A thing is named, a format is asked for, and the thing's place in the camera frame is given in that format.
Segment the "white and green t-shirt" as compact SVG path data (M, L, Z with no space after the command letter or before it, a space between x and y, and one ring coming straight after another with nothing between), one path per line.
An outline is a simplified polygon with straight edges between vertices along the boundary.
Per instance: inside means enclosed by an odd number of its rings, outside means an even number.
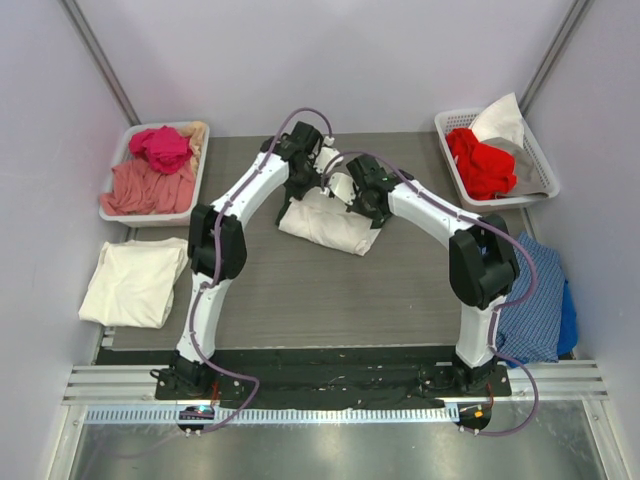
M302 200L291 198L277 225L289 235L358 256L371 249L381 232L371 219L348 212L346 204L325 196L319 187L309 190Z

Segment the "red t-shirt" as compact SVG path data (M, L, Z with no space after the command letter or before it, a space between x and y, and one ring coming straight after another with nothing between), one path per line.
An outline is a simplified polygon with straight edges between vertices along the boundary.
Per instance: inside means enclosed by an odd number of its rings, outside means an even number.
M452 130L446 136L446 143L472 199L491 200L510 193L516 186L514 156L481 143L471 129Z

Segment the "solid blue garment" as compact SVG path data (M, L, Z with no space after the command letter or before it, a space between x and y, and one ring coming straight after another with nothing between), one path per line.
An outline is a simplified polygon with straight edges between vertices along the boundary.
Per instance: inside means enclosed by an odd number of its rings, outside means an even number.
M577 311L569 282L564 283L557 355L569 355L578 343Z

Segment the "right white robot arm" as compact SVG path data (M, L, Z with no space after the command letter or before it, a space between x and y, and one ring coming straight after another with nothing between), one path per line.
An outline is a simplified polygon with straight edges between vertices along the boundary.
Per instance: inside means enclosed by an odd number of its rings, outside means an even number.
M449 377L451 387L472 395L494 373L498 306L506 300L520 269L502 217L481 217L430 192L405 172L386 171L371 155L347 163L355 212L376 226L402 218L431 235L448 252L449 285L461 302L458 341Z

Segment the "folded cream t-shirt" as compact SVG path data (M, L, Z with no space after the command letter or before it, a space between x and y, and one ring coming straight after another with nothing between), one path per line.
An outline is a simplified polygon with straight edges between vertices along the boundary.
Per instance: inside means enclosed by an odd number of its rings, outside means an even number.
M105 327L163 327L187 261L187 241L180 238L104 243L79 319Z

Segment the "beige garment in bin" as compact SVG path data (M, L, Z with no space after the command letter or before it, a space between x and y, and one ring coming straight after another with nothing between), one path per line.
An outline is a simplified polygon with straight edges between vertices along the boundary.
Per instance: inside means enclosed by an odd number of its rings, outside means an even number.
M190 166L194 176L197 175L199 169L204 141L208 138L207 128L208 126L204 122L193 121L178 129L179 133L189 140L189 148L192 152Z

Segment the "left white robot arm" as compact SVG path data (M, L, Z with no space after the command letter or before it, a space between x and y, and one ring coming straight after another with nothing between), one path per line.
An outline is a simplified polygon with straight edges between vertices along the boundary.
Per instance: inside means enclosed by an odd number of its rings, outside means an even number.
M247 260L245 227L276 189L306 186L316 178L314 162L322 144L316 128L298 122L291 132L267 139L226 193L194 207L188 235L192 296L169 367L158 377L160 387L193 399L211 391L215 369L210 363L222 306Z

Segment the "grey white garment in basket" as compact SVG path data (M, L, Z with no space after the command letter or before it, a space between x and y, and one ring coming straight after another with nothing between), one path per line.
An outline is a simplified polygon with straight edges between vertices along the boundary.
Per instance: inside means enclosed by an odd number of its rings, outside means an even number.
M507 94L483 110L472 122L471 130L476 138L511 154L515 158L517 184L503 196L544 196L540 175L530 156L524 150L523 116L514 93Z

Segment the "salmon pink t-shirt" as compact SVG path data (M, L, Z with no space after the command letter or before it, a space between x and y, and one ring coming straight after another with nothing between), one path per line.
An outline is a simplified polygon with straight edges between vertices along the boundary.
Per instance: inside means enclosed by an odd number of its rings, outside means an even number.
M192 203L195 176L189 162L175 173L164 174L136 158L116 165L112 174L111 191L100 196L108 216L179 214Z

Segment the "magenta t-shirt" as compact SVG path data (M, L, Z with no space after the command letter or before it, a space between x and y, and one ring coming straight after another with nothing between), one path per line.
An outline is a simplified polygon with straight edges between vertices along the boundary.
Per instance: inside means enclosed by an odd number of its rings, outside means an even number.
M134 134L128 148L134 157L146 160L152 170L166 175L178 172L192 156L190 140L169 126Z

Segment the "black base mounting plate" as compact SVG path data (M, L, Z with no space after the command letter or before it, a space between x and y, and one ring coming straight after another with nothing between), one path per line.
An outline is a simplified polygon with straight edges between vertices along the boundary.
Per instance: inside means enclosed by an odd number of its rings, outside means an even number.
M215 400L235 409L400 410L438 408L455 397L508 397L498 365L475 387L460 383L451 346L218 350L206 366L184 367L171 351L103 349L100 366L147 366L158 400Z

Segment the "blue plaid shirt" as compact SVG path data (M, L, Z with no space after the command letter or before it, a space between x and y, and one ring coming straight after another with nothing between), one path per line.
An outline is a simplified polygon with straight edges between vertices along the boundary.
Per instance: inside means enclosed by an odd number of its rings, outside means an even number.
M525 231L517 241L535 264L538 284L527 300L501 312L497 351L523 364L555 363L566 281L560 257L558 252L538 243Z

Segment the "right white perforated basket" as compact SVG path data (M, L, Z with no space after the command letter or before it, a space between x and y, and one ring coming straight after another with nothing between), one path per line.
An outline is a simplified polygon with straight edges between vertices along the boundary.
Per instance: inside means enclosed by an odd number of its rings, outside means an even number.
M456 161L454 160L446 142L446 136L455 128L467 128L482 111L483 109L478 107L457 109L437 113L434 117L434 124L439 138L440 150L445 159L445 164L449 173L451 174L454 187L462 207L472 212L483 213L504 209L525 208L539 201L556 197L560 192L560 184L537 139L525 120L522 120L524 128L524 150L532 159L534 166L540 175L545 195L514 196L480 201L471 198L467 194L465 186L459 175Z

